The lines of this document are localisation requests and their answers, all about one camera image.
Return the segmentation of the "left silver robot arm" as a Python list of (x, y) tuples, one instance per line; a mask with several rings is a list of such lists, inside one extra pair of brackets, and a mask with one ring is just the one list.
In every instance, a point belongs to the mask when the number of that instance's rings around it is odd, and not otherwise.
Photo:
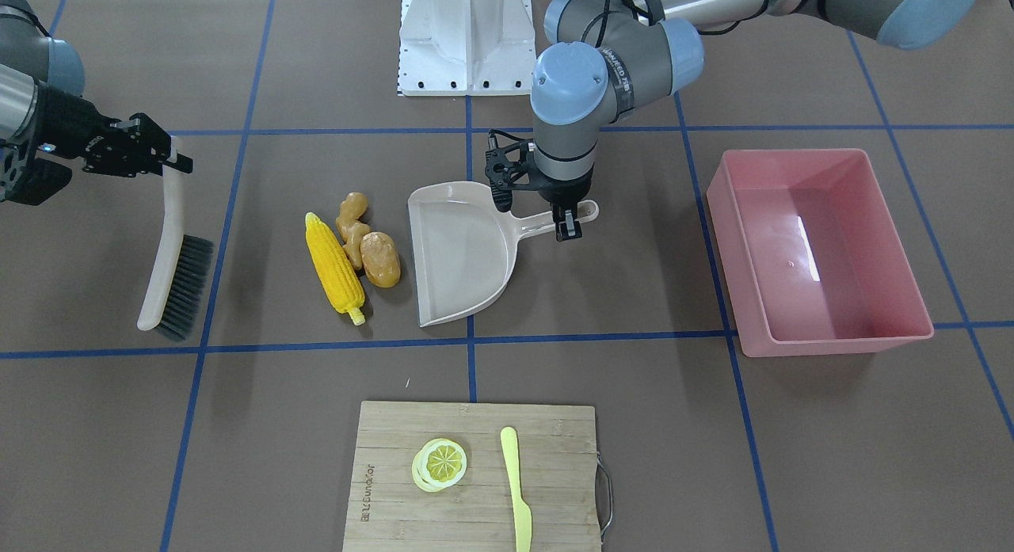
[(597, 161), (602, 127), (674, 95), (705, 67), (706, 36), (731, 32), (770, 15), (803, 14), (895, 49), (940, 40), (977, 0), (551, 0), (547, 50), (532, 70), (533, 135), (493, 129), (486, 180), (493, 206), (512, 208), (515, 192), (537, 192), (558, 242), (582, 235), (579, 205)]

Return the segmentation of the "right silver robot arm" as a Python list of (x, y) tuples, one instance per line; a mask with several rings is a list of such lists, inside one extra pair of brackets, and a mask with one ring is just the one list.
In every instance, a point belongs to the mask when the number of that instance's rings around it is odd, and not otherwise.
[(39, 206), (84, 172), (158, 174), (166, 206), (182, 205), (193, 160), (148, 115), (102, 115), (84, 97), (86, 75), (71, 44), (40, 23), (28, 0), (2, 0), (2, 181), (4, 201)]

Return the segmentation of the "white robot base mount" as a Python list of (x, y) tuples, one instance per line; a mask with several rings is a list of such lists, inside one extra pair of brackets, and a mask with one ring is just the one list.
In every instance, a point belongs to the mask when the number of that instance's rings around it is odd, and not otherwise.
[(401, 0), (399, 12), (399, 94), (529, 95), (532, 0)]

